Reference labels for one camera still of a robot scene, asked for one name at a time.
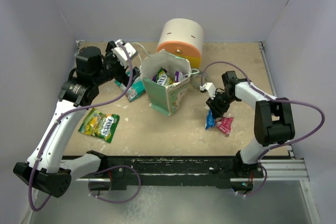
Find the small blue snack packet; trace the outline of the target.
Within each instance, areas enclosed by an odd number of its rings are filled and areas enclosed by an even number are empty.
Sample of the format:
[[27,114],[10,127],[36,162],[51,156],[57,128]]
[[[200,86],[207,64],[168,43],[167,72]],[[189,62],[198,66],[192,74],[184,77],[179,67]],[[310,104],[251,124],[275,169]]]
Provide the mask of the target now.
[[206,115],[206,121],[205,121],[205,129],[211,129],[216,126],[215,119],[213,118],[212,111],[209,110]]

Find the purple berry candy bag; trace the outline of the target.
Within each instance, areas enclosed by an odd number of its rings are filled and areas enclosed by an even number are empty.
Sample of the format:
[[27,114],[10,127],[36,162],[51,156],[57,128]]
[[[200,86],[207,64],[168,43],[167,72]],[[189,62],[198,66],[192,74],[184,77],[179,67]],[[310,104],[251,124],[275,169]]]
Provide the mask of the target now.
[[175,83],[182,82],[185,78],[186,76],[184,75],[184,73],[176,71],[174,76],[174,82]]

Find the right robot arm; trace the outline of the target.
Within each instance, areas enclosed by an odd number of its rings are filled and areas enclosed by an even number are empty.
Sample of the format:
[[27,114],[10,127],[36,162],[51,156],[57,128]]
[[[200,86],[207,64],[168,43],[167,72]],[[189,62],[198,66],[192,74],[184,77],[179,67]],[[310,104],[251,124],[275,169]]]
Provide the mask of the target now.
[[238,78],[235,71],[222,74],[224,89],[207,82],[200,86],[209,95],[206,104],[214,119],[228,111],[230,104],[245,102],[254,109],[254,138],[238,151],[233,160],[233,171],[238,177],[246,177],[261,166],[258,161],[264,151],[282,145],[295,136],[291,105],[287,98],[277,98],[264,93],[246,78]]

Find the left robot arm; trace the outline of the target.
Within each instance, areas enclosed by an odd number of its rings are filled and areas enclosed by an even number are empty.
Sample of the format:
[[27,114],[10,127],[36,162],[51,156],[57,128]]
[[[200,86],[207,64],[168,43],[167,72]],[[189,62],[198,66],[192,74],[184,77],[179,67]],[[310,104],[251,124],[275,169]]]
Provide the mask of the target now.
[[53,117],[30,157],[15,164],[13,172],[28,186],[28,196],[36,189],[59,198],[70,183],[88,174],[96,178],[108,172],[103,155],[88,151],[85,155],[62,161],[69,140],[86,111],[93,108],[99,87],[116,80],[129,87],[139,70],[132,66],[136,49],[123,40],[110,41],[104,53],[98,47],[79,50],[76,66],[62,85]]

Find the small red snack packet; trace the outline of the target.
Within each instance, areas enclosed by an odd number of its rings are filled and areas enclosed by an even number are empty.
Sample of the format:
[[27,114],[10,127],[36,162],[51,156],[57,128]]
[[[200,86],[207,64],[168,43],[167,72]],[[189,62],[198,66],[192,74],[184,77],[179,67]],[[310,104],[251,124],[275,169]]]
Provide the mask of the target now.
[[216,127],[225,135],[229,136],[231,133],[231,126],[234,118],[233,117],[222,117],[215,122]]

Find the green Fresh paper bag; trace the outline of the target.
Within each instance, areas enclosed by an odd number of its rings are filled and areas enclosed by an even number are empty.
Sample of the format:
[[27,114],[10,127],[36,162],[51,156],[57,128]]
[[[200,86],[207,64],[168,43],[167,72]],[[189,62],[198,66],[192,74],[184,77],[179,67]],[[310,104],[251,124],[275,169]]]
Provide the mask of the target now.
[[[184,73],[186,78],[182,82],[169,86],[156,84],[151,79],[161,67],[167,70],[173,80],[176,71]],[[164,49],[154,54],[147,53],[147,57],[141,60],[140,77],[148,95],[150,107],[166,116],[175,114],[188,91],[191,75],[198,72],[200,71],[192,68],[187,59]]]

